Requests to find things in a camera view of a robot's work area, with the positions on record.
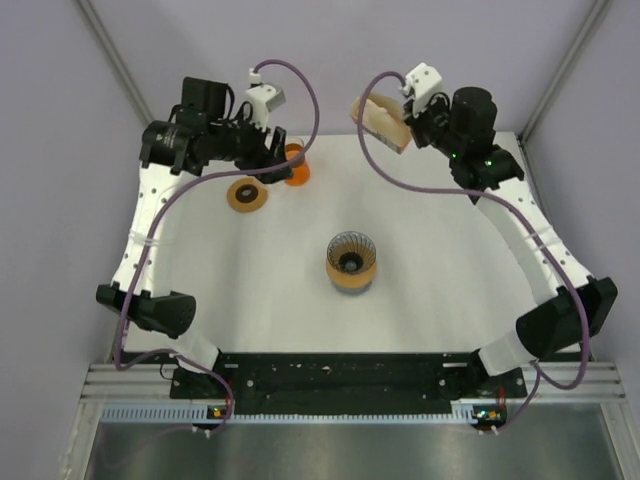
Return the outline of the grey ribbed glass dripper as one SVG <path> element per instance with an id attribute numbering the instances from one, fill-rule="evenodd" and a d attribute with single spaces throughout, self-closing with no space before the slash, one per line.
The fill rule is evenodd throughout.
<path id="1" fill-rule="evenodd" d="M 376 262 L 374 242 L 358 231 L 344 231 L 334 236 L 326 250 L 329 266 L 348 275 L 363 274 Z"/>

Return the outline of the orange filter box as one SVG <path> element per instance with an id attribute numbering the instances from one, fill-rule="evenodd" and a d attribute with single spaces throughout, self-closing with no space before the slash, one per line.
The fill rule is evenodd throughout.
<path id="1" fill-rule="evenodd" d="M 350 109 L 350 117 L 358 124 L 362 98 L 358 96 Z M 400 155 L 412 141 L 409 127 L 403 121 L 401 105 L 391 97 L 372 92 L 366 99 L 360 124 L 362 129 Z"/>

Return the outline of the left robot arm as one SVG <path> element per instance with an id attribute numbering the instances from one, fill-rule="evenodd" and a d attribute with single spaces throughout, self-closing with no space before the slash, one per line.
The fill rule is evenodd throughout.
<path id="1" fill-rule="evenodd" d="M 142 134 L 139 187 L 122 260 L 96 299 L 119 313 L 121 327 L 160 337 L 159 348 L 185 358 L 192 384 L 205 396 L 226 387 L 216 366 L 219 349 L 195 325 L 196 300 L 172 287 L 173 250 L 186 209 L 186 185 L 212 161 L 231 162 L 262 183 L 288 178 L 283 128 L 269 129 L 270 113 L 284 104 L 281 87 L 250 77 L 241 104 L 226 83 L 187 77 L 181 100 L 168 119 L 154 120 Z"/>

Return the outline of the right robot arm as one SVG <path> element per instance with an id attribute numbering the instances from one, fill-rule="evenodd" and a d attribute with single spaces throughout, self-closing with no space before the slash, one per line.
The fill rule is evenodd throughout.
<path id="1" fill-rule="evenodd" d="M 587 348 L 617 298 L 609 277 L 596 278 L 571 254 L 542 213 L 515 157 L 495 142 L 491 94 L 464 87 L 402 90 L 404 121 L 417 147 L 445 155 L 454 182 L 501 235 L 529 283 L 535 306 L 501 338 L 474 351 L 466 380 L 476 394 L 498 389 L 504 373 L 578 344 Z"/>

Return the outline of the orange glass beaker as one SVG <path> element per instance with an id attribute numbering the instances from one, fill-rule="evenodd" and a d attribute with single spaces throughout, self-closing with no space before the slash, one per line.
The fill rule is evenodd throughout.
<path id="1" fill-rule="evenodd" d="M 286 159 L 288 161 L 296 157 L 305 147 L 301 138 L 293 137 L 289 139 L 285 146 Z M 292 168 L 292 175 L 285 180 L 285 183 L 292 187 L 301 187 L 306 184 L 311 176 L 310 168 L 306 162 L 306 157 L 302 156 L 298 163 Z"/>

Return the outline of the grey glass server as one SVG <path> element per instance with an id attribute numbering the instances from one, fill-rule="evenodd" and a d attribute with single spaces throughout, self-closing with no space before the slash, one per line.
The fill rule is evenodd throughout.
<path id="1" fill-rule="evenodd" d="M 362 295 L 364 293 L 366 293 L 367 291 L 370 290 L 372 284 L 369 283 L 367 285 L 361 286 L 361 287 L 345 287 L 345 286 L 340 286 L 340 285 L 335 285 L 334 288 L 336 291 L 338 291 L 339 293 L 343 294 L 343 295 L 349 295 L 349 296 L 358 296 L 358 295 Z"/>

